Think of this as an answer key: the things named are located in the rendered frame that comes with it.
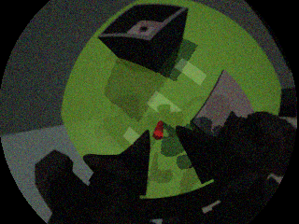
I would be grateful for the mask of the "red peg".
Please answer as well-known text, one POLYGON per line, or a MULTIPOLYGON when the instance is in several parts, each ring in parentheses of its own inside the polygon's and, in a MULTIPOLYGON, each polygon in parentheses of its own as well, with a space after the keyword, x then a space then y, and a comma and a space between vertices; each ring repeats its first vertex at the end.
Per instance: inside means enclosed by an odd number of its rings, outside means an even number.
POLYGON ((161 121, 158 122, 156 130, 154 130, 153 137, 156 141, 161 141, 161 139, 164 138, 164 124, 161 123, 161 121))

